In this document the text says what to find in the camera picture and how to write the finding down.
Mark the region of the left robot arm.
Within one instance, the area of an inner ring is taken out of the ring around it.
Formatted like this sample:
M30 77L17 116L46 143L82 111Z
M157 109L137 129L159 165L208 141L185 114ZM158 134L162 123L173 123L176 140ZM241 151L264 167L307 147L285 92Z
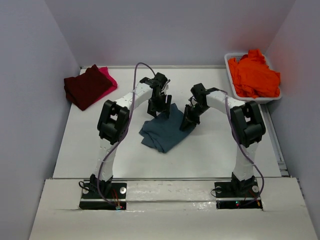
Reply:
M131 92L115 100L104 102L97 123L100 149L97 166L89 179L88 190L106 198L111 191L113 163L120 142L126 137L133 111L147 102L147 113L156 118L157 114L170 116L172 96L166 94L170 80L162 73L153 78L144 77L134 84Z

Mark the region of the teal blue t shirt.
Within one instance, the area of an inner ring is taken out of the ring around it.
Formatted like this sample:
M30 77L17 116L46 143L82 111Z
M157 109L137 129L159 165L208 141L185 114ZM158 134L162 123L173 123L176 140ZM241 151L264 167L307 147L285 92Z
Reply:
M160 153L166 154L183 141L196 127L191 126L185 131L180 130L184 114L175 103L170 105L170 115L159 114L156 118L145 121L139 134L141 143Z

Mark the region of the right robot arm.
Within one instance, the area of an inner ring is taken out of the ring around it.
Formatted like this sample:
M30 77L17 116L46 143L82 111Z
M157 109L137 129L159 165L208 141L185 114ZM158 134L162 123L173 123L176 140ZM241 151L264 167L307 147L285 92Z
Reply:
M237 145L235 167L229 182L215 184L219 198L243 198L249 191L259 190L254 176L257 169L254 158L259 142L266 133L266 126L255 101L241 101L228 96L218 88L206 89L198 83L191 88L192 96L184 108L181 131L200 124L200 116L208 109L226 114L233 139Z

